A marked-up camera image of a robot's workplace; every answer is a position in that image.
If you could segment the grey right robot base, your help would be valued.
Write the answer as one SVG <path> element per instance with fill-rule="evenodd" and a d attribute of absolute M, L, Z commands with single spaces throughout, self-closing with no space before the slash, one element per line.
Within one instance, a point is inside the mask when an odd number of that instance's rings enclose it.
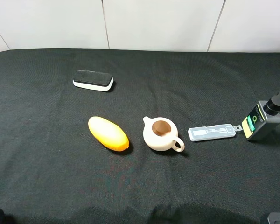
<path fill-rule="evenodd" d="M 264 214 L 260 219 L 261 224 L 280 224 L 280 212 Z"/>

